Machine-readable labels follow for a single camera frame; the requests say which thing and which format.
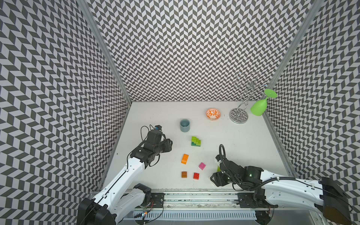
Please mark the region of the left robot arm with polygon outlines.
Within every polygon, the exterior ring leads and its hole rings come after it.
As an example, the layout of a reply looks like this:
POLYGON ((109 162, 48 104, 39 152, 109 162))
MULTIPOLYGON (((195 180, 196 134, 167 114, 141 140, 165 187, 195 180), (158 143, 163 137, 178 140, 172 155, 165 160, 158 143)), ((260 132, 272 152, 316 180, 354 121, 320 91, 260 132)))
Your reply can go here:
POLYGON ((151 202, 151 188, 139 183, 130 193, 126 191, 156 157, 170 152, 172 145, 160 125, 149 130, 146 138, 128 154, 125 166, 115 178, 92 199, 81 201, 76 224, 117 225, 134 208, 146 207, 151 202))

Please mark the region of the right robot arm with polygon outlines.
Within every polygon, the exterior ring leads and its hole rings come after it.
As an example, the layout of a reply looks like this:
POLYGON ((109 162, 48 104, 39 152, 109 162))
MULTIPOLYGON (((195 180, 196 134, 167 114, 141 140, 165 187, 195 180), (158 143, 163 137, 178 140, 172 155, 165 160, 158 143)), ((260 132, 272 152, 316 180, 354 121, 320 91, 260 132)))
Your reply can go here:
POLYGON ((210 180, 217 187, 238 185, 238 205, 241 208, 276 208, 290 206, 306 209, 334 223, 350 225, 352 210, 348 195, 332 179, 302 180, 282 176, 260 167, 241 167, 224 155, 215 157, 219 171, 210 180))

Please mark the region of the pink square lego brick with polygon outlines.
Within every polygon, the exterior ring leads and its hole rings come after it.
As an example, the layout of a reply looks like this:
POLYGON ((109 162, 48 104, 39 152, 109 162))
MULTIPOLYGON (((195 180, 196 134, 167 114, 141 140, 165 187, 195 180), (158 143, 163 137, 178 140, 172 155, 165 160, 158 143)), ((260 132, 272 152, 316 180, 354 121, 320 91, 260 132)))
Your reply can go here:
POLYGON ((199 168, 200 168, 201 170, 204 170, 204 169, 206 168, 206 164, 204 164, 203 162, 200 163, 199 168))

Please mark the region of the orange long lego brick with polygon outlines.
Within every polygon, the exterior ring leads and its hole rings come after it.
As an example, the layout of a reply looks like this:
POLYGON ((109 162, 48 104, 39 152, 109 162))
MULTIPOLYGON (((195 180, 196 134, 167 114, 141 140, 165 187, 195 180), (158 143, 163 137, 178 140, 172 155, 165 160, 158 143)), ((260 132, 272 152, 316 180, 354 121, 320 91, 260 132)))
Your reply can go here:
POLYGON ((189 158, 188 154, 183 154, 183 157, 181 159, 181 163, 186 165, 187 162, 188 162, 188 158, 189 158))

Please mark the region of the red square lego brick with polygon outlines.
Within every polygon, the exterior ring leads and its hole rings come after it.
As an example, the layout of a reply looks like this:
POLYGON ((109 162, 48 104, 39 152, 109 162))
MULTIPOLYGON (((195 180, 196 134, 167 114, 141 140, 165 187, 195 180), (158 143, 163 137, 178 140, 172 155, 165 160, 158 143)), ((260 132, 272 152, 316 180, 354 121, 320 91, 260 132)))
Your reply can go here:
POLYGON ((199 177, 200 177, 200 174, 199 174, 199 173, 196 173, 196 172, 195 172, 195 173, 193 174, 193 179, 194 179, 194 180, 199 180, 199 177))

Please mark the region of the brown square lego brick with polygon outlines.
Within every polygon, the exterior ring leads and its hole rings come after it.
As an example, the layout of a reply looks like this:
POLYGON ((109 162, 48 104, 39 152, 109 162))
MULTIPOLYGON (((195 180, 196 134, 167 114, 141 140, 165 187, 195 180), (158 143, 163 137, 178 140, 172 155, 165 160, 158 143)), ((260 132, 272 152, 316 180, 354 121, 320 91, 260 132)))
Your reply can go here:
POLYGON ((187 177, 188 177, 188 173, 187 173, 186 171, 182 171, 181 177, 182 177, 183 179, 187 178, 187 177))

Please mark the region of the teal ceramic cup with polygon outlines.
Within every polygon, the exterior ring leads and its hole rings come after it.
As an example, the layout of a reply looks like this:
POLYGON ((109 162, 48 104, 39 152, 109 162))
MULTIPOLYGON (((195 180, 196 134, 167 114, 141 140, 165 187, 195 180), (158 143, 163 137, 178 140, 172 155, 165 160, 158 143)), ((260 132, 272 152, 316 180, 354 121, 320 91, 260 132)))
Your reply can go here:
POLYGON ((190 130, 190 121, 183 119, 180 121, 180 129, 182 132, 186 133, 190 130))

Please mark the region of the orange patterned small bowl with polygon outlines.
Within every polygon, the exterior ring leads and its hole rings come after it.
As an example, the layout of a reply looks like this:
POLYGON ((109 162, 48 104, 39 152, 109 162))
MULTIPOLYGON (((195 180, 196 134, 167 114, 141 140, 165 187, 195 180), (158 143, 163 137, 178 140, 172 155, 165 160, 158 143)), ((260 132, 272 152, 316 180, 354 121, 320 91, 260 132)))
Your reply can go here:
POLYGON ((209 108, 206 111, 206 117, 211 121, 216 121, 221 117, 221 112, 216 108, 209 108))

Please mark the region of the chrome glass holder stand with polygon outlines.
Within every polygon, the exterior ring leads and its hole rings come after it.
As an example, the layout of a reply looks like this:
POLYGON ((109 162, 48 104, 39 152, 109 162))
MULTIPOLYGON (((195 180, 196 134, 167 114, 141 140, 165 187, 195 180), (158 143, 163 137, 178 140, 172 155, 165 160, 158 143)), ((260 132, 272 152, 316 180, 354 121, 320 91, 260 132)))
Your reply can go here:
POLYGON ((240 73, 236 79, 235 87, 240 91, 240 104, 229 112, 229 118, 236 124, 244 124, 248 120, 246 108, 250 99, 254 97, 260 74, 257 72, 240 73))

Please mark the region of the green plastic wine glass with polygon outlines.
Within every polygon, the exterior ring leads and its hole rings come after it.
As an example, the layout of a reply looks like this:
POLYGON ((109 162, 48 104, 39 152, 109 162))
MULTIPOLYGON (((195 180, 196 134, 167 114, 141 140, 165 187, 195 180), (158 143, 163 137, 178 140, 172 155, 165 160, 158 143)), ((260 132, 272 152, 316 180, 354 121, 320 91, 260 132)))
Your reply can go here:
POLYGON ((265 89, 264 91, 265 99, 259 100, 251 107, 250 111, 255 116, 262 116, 263 113, 266 111, 268 106, 268 98, 277 98, 278 94, 271 89, 265 89))

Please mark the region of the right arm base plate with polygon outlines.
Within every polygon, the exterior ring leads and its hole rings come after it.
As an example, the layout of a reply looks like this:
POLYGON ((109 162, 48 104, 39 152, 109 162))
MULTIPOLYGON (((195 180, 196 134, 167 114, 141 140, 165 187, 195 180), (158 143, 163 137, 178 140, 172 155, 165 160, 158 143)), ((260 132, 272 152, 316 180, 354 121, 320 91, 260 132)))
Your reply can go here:
POLYGON ((266 200, 266 196, 263 194, 255 194, 255 193, 238 193, 238 202, 237 204, 241 208, 278 208, 278 205, 270 204, 266 200))

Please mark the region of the aluminium front rail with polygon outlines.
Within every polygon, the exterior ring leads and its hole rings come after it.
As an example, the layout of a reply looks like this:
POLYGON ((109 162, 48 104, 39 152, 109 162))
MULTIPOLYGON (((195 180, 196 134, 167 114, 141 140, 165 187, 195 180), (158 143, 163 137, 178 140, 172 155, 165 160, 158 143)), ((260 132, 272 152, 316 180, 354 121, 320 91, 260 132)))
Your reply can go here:
MULTIPOLYGON (((124 200, 128 198, 136 198, 139 201, 139 196, 151 194, 153 192, 143 192, 140 189, 136 189, 135 192, 129 192, 123 194, 120 200, 112 200, 112 207, 115 210, 123 210, 124 200)), ((209 192, 209 193, 197 193, 197 192, 184 192, 173 193, 166 192, 163 204, 171 208, 186 208, 186 207, 207 207, 207 208, 221 208, 221 207, 240 207, 238 202, 238 193, 247 192, 209 192)), ((323 201, 320 199, 319 194, 311 194, 310 192, 303 190, 299 194, 291 194, 285 191, 275 191, 271 189, 258 189, 255 194, 263 194, 266 196, 266 200, 273 205, 278 205, 278 208, 296 208, 316 211, 317 206, 322 206, 323 201)))

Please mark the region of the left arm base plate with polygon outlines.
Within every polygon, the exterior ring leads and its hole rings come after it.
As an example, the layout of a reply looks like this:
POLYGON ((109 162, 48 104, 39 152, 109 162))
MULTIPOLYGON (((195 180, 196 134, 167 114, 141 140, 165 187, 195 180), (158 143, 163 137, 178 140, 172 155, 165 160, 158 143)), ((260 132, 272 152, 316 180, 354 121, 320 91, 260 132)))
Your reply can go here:
POLYGON ((136 209, 162 208, 164 198, 165 198, 165 193, 161 193, 161 192, 146 194, 142 204, 139 206, 136 206, 135 208, 136 209))

